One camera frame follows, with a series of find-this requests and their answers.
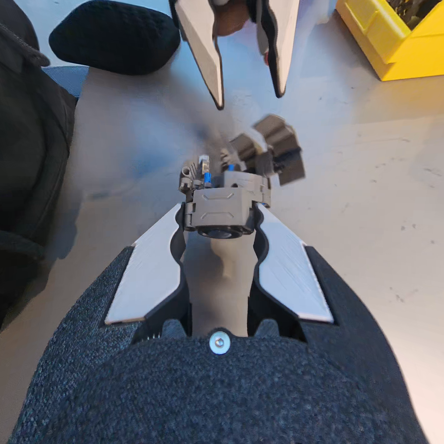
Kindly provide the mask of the yellow storage bin with ledge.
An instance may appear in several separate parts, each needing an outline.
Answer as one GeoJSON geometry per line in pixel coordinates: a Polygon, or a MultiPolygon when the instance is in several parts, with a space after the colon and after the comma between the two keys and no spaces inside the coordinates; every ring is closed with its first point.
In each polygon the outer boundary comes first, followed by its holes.
{"type": "Polygon", "coordinates": [[[336,10],[381,81],[443,75],[443,1],[412,30],[385,0],[339,0],[336,10]]]}

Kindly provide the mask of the blue-grey fabric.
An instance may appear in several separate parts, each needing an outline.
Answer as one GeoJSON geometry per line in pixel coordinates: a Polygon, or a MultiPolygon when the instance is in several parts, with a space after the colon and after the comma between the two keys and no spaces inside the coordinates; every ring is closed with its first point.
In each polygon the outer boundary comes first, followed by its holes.
{"type": "Polygon", "coordinates": [[[77,99],[80,98],[83,83],[89,72],[88,66],[49,66],[42,68],[51,79],[77,99]]]}

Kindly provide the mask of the grey toy brick wing assembly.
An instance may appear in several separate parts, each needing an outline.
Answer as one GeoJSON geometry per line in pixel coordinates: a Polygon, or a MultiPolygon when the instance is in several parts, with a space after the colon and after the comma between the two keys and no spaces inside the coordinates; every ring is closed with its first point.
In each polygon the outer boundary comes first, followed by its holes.
{"type": "Polygon", "coordinates": [[[250,133],[243,132],[220,149],[220,207],[269,208],[273,191],[305,178],[303,151],[294,128],[282,117],[268,114],[250,133]]]}

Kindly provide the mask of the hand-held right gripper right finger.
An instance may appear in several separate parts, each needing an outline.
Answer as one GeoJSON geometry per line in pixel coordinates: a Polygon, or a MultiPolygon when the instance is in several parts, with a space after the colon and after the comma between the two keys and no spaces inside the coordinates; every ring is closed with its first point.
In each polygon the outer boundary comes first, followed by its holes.
{"type": "Polygon", "coordinates": [[[248,297],[247,333],[253,336],[267,319],[280,336],[304,336],[302,321],[334,325],[307,245],[264,204],[254,208],[257,263],[248,297]]]}

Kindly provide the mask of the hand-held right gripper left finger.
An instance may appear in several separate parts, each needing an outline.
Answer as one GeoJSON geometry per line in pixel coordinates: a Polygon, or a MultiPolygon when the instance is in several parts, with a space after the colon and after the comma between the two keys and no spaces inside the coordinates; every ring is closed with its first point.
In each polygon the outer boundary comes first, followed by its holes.
{"type": "Polygon", "coordinates": [[[181,258],[186,249],[185,203],[178,203],[141,235],[120,277],[105,325],[143,322],[147,336],[178,320],[192,335],[192,306],[181,258]]]}

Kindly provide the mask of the person's black printed clothing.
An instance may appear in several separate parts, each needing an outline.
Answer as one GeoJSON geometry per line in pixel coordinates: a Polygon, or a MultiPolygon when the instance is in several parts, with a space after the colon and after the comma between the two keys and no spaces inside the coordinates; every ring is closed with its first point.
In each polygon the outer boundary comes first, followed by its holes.
{"type": "Polygon", "coordinates": [[[0,2],[0,311],[36,278],[64,181],[77,98],[43,67],[32,23],[0,2]]]}

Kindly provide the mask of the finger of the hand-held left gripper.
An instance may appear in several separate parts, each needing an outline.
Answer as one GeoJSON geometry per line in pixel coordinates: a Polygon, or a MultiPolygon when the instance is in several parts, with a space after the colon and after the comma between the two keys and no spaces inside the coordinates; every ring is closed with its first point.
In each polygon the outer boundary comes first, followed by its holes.
{"type": "Polygon", "coordinates": [[[173,1],[173,15],[188,43],[216,108],[225,106],[222,58],[217,42],[217,17],[213,1],[173,1]]]}
{"type": "Polygon", "coordinates": [[[277,98],[284,96],[293,54],[298,0],[258,0],[257,39],[266,59],[277,98]]]}

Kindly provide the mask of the grey desk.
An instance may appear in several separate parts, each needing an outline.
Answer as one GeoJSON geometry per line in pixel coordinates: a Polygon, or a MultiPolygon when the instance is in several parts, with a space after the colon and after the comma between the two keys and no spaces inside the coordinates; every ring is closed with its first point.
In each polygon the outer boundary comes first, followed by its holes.
{"type": "Polygon", "coordinates": [[[1,443],[66,313],[181,200],[183,161],[269,113],[296,130],[306,170],[271,211],[367,305],[443,443],[443,77],[381,82],[333,6],[301,1],[281,99],[252,23],[218,41],[223,111],[186,43],[153,75],[67,68],[85,77],[47,261],[1,331],[1,443]]]}

